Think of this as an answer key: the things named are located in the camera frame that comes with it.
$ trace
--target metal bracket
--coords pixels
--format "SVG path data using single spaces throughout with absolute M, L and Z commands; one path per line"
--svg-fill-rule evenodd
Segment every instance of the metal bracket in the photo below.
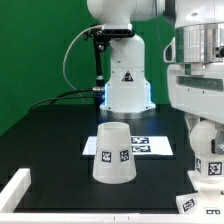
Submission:
M 216 123 L 216 130 L 214 153 L 224 155 L 224 125 Z

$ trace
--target cable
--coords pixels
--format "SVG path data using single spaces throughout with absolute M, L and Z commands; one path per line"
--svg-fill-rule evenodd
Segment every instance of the cable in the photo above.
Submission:
M 50 98 L 50 99 L 45 99 L 45 100 L 41 100 L 37 103 L 35 103 L 30 109 L 29 112 L 33 111 L 38 105 L 49 102 L 49 101 L 53 101 L 53 100 L 78 100 L 78 99 L 93 99 L 95 98 L 95 96 L 91 96 L 91 97 L 65 97 L 65 98 Z
M 75 86 L 73 86 L 70 81 L 68 80 L 67 78 L 67 74 L 66 74 L 66 62 L 67 62 L 67 58 L 68 58 L 68 55 L 73 47 L 73 45 L 75 44 L 75 42 L 79 39 L 79 37 L 81 35 L 83 35 L 84 33 L 88 32 L 89 30 L 92 30 L 92 29 L 97 29 L 97 28 L 102 28 L 102 25 L 99 25 L 99 26 L 94 26 L 94 27 L 90 27 L 88 29 L 85 29 L 84 31 L 82 31 L 78 36 L 76 36 L 76 38 L 72 41 L 72 43 L 69 45 L 67 51 L 66 51 L 66 54 L 65 54 L 65 57 L 64 57 L 64 60 L 63 60 L 63 76 L 64 76 L 64 79 L 65 81 L 67 82 L 67 84 L 74 90 L 77 90 Z
M 58 98 L 63 98 L 65 96 L 69 96 L 69 95 L 73 95 L 73 94 L 79 94 L 79 93 L 85 93 L 85 92 L 92 92 L 92 91 L 93 91 L 92 88 L 89 88 L 89 89 L 81 89 L 81 90 L 66 92 L 66 93 L 60 94 L 55 99 L 53 99 L 51 101 L 50 105 L 53 105 L 54 103 L 56 103 Z

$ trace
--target black cable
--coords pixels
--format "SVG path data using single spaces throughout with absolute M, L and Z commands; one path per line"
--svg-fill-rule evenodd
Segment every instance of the black cable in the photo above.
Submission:
M 84 93 L 84 92 L 92 92 L 92 91 L 93 91 L 92 88 L 88 88 L 88 89 L 73 90 L 73 91 L 69 91 L 69 92 L 66 92 L 66 93 L 62 93 L 59 96 L 55 97 L 55 99 L 53 99 L 51 101 L 50 105 L 53 105 L 54 103 L 56 103 L 58 101 L 58 98 L 63 98 L 65 96 L 69 96 L 69 95 L 73 95 L 73 94 L 79 94 L 79 93 Z
M 90 97 L 65 97 L 65 98 L 50 98 L 50 99 L 45 99 L 45 100 L 41 100 L 39 102 L 37 102 L 36 104 L 34 104 L 30 109 L 29 112 L 31 112 L 32 110 L 34 110 L 37 106 L 39 106 L 40 104 L 52 101 L 52 100 L 78 100 L 78 99 L 94 99 L 95 96 L 90 96 Z

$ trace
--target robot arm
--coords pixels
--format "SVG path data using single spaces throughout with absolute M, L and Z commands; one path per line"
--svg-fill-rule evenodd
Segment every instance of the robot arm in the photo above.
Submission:
M 111 75 L 105 85 L 104 115 L 120 119 L 147 116 L 151 102 L 145 79 L 145 44 L 132 34 L 131 21 L 155 18 L 164 11 L 164 0 L 88 0 L 92 16 L 102 25 L 102 36 L 110 37 Z

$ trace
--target white paper sheet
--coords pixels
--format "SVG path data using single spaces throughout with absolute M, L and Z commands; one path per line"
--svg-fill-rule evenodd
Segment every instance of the white paper sheet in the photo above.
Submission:
M 134 155 L 173 155 L 166 136 L 132 136 L 132 151 Z M 90 136 L 85 145 L 83 155 L 96 154 L 96 137 Z

